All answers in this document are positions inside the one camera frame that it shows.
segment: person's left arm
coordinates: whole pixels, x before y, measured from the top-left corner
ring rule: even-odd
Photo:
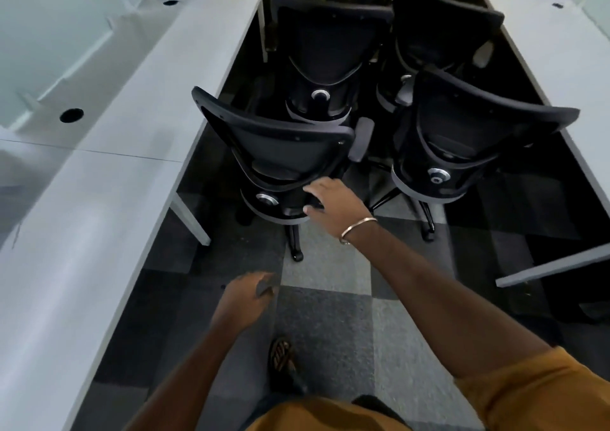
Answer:
[[[227,285],[203,340],[161,383],[126,431],[195,429],[225,356],[238,335],[259,318],[273,298],[271,291],[256,296],[256,285],[270,275],[247,273]]]

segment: black cable hole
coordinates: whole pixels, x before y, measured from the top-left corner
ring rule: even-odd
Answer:
[[[62,113],[62,115],[59,117],[59,121],[62,123],[73,123],[78,121],[83,116],[85,116],[85,112],[80,108],[70,108]]]

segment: bracelet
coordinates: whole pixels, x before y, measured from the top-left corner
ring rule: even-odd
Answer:
[[[345,236],[352,231],[352,229],[354,229],[355,227],[358,227],[361,224],[364,224],[365,222],[368,222],[370,220],[374,220],[375,222],[377,222],[376,218],[364,218],[359,220],[358,222],[356,222],[355,224],[352,224],[351,226],[347,227],[345,229],[345,231],[341,234],[341,236],[339,237],[339,241],[341,242],[342,245],[350,245],[351,243],[349,243],[346,239]]]

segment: black sandal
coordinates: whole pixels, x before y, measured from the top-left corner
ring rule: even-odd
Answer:
[[[286,336],[279,336],[271,343],[267,370],[273,392],[307,394],[307,385],[298,373],[294,346]]]

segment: person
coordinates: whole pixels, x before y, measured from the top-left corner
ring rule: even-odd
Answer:
[[[610,429],[610,383],[443,275],[373,219],[363,222],[370,212],[340,180],[321,178],[304,190],[323,205],[323,210],[306,206],[306,214],[333,237],[343,235],[383,275],[485,427],[494,431]],[[359,225],[344,234],[355,224]],[[271,291],[256,295],[259,282],[269,277],[268,273],[247,273],[227,285],[205,337],[143,405],[127,426],[129,431],[195,428],[227,352],[273,297]],[[242,429],[409,429],[371,396],[352,404],[300,396],[303,388],[299,388],[294,360],[289,341],[274,343],[270,384],[284,390],[263,400]]]

